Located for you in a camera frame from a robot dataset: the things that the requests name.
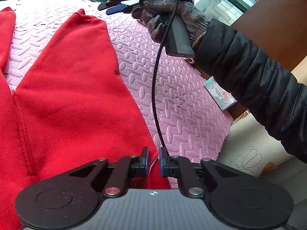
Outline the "black jacket right forearm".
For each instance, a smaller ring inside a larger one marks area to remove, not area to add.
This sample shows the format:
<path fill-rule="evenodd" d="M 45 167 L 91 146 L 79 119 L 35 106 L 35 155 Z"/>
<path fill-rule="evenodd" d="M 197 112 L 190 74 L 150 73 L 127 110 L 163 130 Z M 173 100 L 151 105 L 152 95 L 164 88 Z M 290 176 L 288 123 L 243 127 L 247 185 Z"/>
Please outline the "black jacket right forearm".
<path fill-rule="evenodd" d="M 306 85 L 252 40 L 215 19 L 195 60 L 288 154 L 306 162 Z"/>

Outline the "grey knit gloved right hand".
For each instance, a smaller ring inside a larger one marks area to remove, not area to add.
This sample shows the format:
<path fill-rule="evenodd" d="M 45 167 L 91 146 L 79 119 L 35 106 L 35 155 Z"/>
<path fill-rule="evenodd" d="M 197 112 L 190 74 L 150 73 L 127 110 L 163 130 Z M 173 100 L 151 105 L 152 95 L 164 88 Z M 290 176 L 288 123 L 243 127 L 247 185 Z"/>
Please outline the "grey knit gloved right hand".
<path fill-rule="evenodd" d="M 132 11 L 132 17 L 141 20 L 147 26 L 151 39 L 160 43 L 175 9 L 176 15 L 183 20 L 187 28 L 192 49 L 197 50 L 211 19 L 192 3 L 179 1 L 177 4 L 175 0 L 147 0 L 141 8 Z"/>

